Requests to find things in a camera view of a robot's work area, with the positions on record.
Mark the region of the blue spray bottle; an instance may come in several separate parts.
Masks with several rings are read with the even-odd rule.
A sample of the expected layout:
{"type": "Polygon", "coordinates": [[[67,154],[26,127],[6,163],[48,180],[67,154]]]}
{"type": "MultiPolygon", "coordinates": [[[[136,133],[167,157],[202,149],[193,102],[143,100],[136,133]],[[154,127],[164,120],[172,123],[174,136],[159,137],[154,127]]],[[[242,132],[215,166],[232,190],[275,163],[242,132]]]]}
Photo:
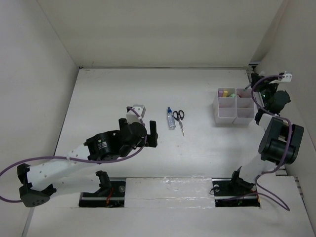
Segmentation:
{"type": "Polygon", "coordinates": [[[173,112],[170,107],[167,108],[167,121],[168,121],[169,129],[174,130],[176,128],[176,124],[175,124],[173,112]]]}

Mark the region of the black handled scissors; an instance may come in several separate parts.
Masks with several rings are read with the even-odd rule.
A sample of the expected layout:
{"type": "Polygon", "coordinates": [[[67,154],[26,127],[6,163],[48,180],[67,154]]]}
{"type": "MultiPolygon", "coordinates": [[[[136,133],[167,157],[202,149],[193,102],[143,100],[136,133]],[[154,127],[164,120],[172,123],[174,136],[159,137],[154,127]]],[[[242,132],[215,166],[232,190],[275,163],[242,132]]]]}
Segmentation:
{"type": "Polygon", "coordinates": [[[183,119],[184,119],[185,113],[183,110],[178,110],[173,112],[173,117],[176,121],[178,121],[181,133],[183,136],[185,136],[184,128],[183,128],[183,119]]]}

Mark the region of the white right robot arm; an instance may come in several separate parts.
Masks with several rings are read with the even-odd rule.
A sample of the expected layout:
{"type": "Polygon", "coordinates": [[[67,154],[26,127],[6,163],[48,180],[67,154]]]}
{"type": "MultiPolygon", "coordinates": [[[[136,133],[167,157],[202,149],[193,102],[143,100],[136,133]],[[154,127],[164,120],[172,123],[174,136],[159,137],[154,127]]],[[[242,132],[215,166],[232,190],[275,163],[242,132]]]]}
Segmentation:
{"type": "Polygon", "coordinates": [[[165,143],[159,157],[184,175],[230,174],[214,182],[218,195],[255,191],[261,176],[295,161],[303,137],[303,127],[279,115],[290,102],[277,88],[285,77],[252,74],[246,88],[219,88],[210,118],[201,99],[184,95],[181,109],[172,111],[183,137],[165,143]]]}

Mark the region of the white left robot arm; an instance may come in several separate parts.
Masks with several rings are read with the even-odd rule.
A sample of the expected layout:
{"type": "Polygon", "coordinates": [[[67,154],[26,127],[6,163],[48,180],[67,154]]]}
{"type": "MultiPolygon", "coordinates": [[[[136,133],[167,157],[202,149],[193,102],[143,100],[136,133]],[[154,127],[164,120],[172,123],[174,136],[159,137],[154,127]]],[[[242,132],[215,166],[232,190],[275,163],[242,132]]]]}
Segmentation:
{"type": "Polygon", "coordinates": [[[26,207],[36,207],[50,199],[73,193],[86,193],[106,199],[109,205],[115,187],[108,173],[97,170],[90,176],[73,177],[71,174],[88,167],[116,163],[133,156],[144,147],[156,147],[156,123],[150,122],[151,133],[140,119],[128,122],[121,118],[119,129],[98,133],[88,138],[67,157],[47,158],[44,163],[17,166],[17,176],[22,184],[19,188],[21,202],[26,207]]]}

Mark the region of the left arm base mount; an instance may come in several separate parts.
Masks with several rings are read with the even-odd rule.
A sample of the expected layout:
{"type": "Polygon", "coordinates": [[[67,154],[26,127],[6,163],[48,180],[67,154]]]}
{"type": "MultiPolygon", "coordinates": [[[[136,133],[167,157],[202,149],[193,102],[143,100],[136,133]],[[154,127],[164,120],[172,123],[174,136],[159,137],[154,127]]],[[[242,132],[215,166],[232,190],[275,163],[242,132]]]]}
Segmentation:
{"type": "Polygon", "coordinates": [[[97,171],[99,188],[95,192],[81,193],[79,207],[123,208],[126,178],[110,178],[105,171],[97,171]]]}

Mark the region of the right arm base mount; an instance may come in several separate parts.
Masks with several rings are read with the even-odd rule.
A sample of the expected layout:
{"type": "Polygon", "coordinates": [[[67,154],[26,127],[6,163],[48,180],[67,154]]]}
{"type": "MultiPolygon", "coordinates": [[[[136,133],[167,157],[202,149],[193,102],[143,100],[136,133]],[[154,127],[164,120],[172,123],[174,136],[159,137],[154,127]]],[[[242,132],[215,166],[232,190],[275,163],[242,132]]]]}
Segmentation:
{"type": "Polygon", "coordinates": [[[240,170],[231,178],[212,178],[209,194],[214,196],[215,207],[261,207],[256,185],[240,178],[240,170]]]}

